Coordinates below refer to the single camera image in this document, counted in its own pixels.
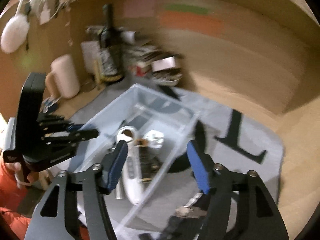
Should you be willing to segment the person's hand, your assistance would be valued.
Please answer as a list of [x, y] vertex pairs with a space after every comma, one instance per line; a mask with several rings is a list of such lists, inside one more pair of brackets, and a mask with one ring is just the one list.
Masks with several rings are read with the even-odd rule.
[[7, 169], [14, 171], [15, 179], [19, 189], [30, 186], [39, 179], [39, 172], [31, 171], [27, 178], [23, 175], [23, 170], [20, 163], [5, 163]]

